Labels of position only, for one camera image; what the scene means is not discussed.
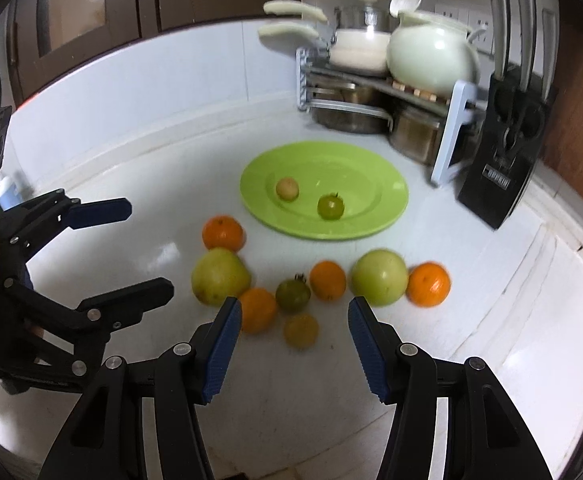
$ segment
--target knife block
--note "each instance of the knife block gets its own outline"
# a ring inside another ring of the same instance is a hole
[[[556,91],[543,102],[541,78],[518,86],[520,67],[492,75],[482,138],[458,200],[498,229],[518,204],[536,165]]]

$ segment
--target kitchen rack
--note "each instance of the kitchen rack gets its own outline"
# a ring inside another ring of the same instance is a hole
[[[445,127],[438,156],[431,171],[430,181],[434,186],[442,186],[452,181],[471,163],[471,158],[451,164],[451,156],[458,140],[460,127],[463,124],[478,123],[484,118],[484,110],[478,101],[478,86],[473,83],[458,80],[454,85],[448,104],[417,96],[412,92],[395,88],[388,80],[363,75],[352,74],[331,68],[315,49],[300,47],[296,51],[297,75],[297,106],[299,110],[309,111],[311,108],[329,108],[345,112],[354,112],[374,117],[384,118],[393,126],[392,115],[383,108],[367,105],[315,99],[307,86],[307,74],[314,73],[342,79],[358,85],[368,86],[392,97],[422,108],[445,119]]]

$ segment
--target white countertop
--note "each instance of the white countertop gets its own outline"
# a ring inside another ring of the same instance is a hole
[[[204,135],[185,131],[190,127],[180,126],[184,140],[147,144],[131,158],[112,155],[116,166],[68,186],[68,195],[83,202],[126,196],[133,215],[120,224],[64,232],[30,263],[37,290],[72,308],[88,296],[157,276],[174,283],[174,299],[113,334],[105,357],[157,357],[213,319],[216,309],[196,301],[189,276],[204,253],[201,228],[216,214],[241,222],[248,241],[240,256],[255,284],[272,291],[319,260],[349,269],[366,251],[391,248],[408,266],[443,263],[453,285],[439,307],[420,309],[403,298],[376,308],[377,317],[433,357],[484,357],[558,477],[583,429],[583,260],[537,212],[542,208],[523,202],[493,232],[456,202],[454,186],[432,188],[425,168],[383,137],[329,132],[298,112]],[[347,242],[299,240],[256,221],[238,192],[243,168],[269,148],[305,139],[350,142],[387,158],[409,186],[403,216],[380,234]],[[375,478],[394,410],[367,387],[347,329],[350,298],[311,301],[321,332],[309,351],[286,347],[280,316],[265,335],[239,338],[222,392],[198,408],[217,478],[235,472],[251,479],[274,472],[278,480]],[[44,460],[76,398],[34,389],[10,397],[0,387],[0,443]],[[442,478],[444,466],[446,401],[439,403],[431,479]],[[160,478],[155,447],[148,445],[147,454],[150,478]]]

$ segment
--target green plate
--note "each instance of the green plate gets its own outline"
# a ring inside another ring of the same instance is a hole
[[[284,202],[276,184],[296,179],[300,194]],[[409,191],[403,176],[382,156],[344,142],[296,142],[258,155],[243,171],[240,193],[262,223],[300,238],[348,240],[389,227],[403,213]],[[338,193],[345,213],[338,220],[318,215],[318,199]]]

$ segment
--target green tomato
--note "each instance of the green tomato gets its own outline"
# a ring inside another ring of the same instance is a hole
[[[323,220],[338,220],[345,212],[345,203],[337,194],[323,195],[318,200],[318,214]]]
[[[293,280],[285,280],[276,288],[276,303],[288,314],[300,312],[307,306],[310,297],[311,290],[302,274],[296,274]]]
[[[387,249],[370,251],[351,270],[351,290],[372,306],[394,303],[405,294],[408,281],[405,261]]]

